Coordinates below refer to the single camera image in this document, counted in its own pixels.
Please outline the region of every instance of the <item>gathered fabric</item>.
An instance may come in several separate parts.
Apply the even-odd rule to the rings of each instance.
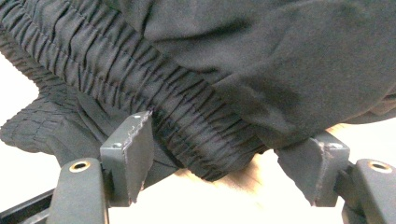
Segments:
[[[395,10],[393,1],[0,0],[0,51],[40,91],[0,138],[60,164],[99,158],[123,119],[150,110],[155,166],[217,180],[336,123],[393,118]]]

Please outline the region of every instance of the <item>bolt hole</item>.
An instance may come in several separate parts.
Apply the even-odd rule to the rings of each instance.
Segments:
[[[121,143],[115,143],[115,144],[113,144],[113,147],[122,147],[122,144]]]
[[[389,165],[379,162],[379,161],[370,161],[369,166],[373,170],[380,172],[380,173],[384,173],[384,174],[392,173],[392,168],[390,168]]]
[[[91,164],[88,161],[78,161],[74,163],[72,166],[70,166],[69,170],[72,173],[78,173],[85,171],[91,166]]]
[[[81,168],[84,168],[84,167],[86,167],[87,166],[87,164],[85,164],[85,163],[79,163],[79,164],[77,164],[77,165],[75,165],[75,169],[81,169]]]

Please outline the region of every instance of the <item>metal hole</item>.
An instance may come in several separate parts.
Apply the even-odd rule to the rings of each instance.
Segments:
[[[122,147],[122,144],[121,143],[115,143],[115,144],[113,144],[113,147]]]
[[[380,172],[380,173],[384,173],[384,174],[390,174],[392,173],[392,168],[390,168],[389,165],[383,163],[383,162],[379,162],[379,161],[370,161],[369,162],[369,166],[370,168],[372,168],[373,170]]]
[[[69,170],[72,173],[79,173],[82,171],[85,171],[91,166],[91,164],[88,161],[78,161],[74,163],[72,166],[70,166]]]

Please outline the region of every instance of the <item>white surface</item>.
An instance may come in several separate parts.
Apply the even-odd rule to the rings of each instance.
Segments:
[[[35,85],[0,56],[0,124],[37,96]],[[336,135],[352,148],[351,159],[396,165],[396,119],[372,125],[338,126]],[[59,167],[42,153],[0,142],[0,211],[56,186]],[[243,172],[207,183],[181,171],[144,190],[131,208],[110,209],[111,223],[342,223],[337,208],[311,208],[283,174],[276,155],[255,157]]]

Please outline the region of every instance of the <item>black metal bar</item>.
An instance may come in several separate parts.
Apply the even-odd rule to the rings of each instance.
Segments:
[[[324,132],[302,143],[276,150],[278,163],[314,206],[334,207],[339,170],[348,166],[349,147]]]
[[[342,217],[344,224],[367,224],[366,217],[356,213],[346,203],[343,207]]]
[[[64,165],[50,209],[49,224],[108,223],[102,167],[86,158]]]
[[[114,183],[110,206],[127,207],[137,194],[154,160],[149,112],[128,117],[100,148],[103,168]]]
[[[52,193],[53,189],[0,213],[0,224],[21,223],[26,219],[45,211],[46,209],[50,208]]]
[[[355,165],[350,163],[346,170],[338,171],[334,191],[344,199],[350,211],[356,213],[358,217],[364,217],[360,195],[356,191],[355,183],[352,179],[352,172],[354,169]]]
[[[367,222],[396,223],[396,169],[381,161],[359,160],[352,178]]]

